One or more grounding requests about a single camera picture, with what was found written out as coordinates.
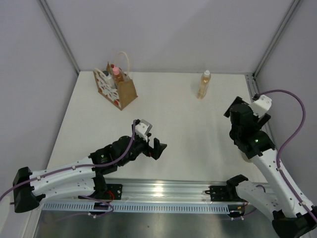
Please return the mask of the white bottle black cap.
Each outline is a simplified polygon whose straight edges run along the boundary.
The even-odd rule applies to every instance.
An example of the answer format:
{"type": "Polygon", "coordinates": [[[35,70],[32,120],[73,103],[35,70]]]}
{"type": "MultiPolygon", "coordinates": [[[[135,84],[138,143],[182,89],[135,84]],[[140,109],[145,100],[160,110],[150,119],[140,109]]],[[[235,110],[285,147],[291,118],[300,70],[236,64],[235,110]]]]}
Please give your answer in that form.
{"type": "Polygon", "coordinates": [[[112,75],[107,70],[103,71],[103,73],[106,76],[105,82],[109,84],[111,88],[116,89],[116,85],[112,75]]]}

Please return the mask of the pink capped small bottle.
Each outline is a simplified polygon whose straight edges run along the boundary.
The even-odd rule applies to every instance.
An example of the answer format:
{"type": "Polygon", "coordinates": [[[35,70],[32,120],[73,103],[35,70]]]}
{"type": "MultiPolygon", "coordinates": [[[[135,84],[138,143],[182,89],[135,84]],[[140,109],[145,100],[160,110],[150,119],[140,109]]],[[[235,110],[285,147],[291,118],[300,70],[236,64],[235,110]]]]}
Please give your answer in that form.
{"type": "Polygon", "coordinates": [[[122,74],[122,72],[121,72],[119,67],[114,66],[112,68],[112,74],[113,74],[114,81],[115,81],[116,84],[118,84],[119,82],[124,81],[123,74],[122,74]]]}

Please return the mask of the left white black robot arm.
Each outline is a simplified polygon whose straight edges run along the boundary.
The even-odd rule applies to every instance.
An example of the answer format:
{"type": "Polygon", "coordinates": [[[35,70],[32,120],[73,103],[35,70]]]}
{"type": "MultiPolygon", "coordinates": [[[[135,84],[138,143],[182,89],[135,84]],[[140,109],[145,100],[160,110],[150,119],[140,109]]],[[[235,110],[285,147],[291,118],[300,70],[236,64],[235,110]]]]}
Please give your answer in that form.
{"type": "Polygon", "coordinates": [[[51,199],[85,196],[114,199],[114,193],[108,188],[105,175],[135,161],[141,154],[157,160],[166,148],[167,144],[160,143],[157,138],[151,147],[148,141],[138,135],[122,136],[84,159],[56,171],[20,168],[12,185],[14,211],[28,212],[51,199]]]}

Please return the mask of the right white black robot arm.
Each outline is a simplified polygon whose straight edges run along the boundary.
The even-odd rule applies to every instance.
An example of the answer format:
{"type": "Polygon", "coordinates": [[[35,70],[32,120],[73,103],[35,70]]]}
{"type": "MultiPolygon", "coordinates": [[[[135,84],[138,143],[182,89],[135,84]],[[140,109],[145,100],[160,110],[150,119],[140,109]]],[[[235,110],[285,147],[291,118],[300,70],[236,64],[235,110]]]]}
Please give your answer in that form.
{"type": "Polygon", "coordinates": [[[262,131],[270,119],[267,114],[272,100],[259,96],[251,104],[236,97],[224,116],[230,118],[230,138],[235,146],[265,177],[275,196],[256,187],[245,176],[227,181],[226,196],[250,202],[272,223],[280,238],[299,238],[317,227],[317,208],[302,193],[279,160],[275,144],[262,131]]]}

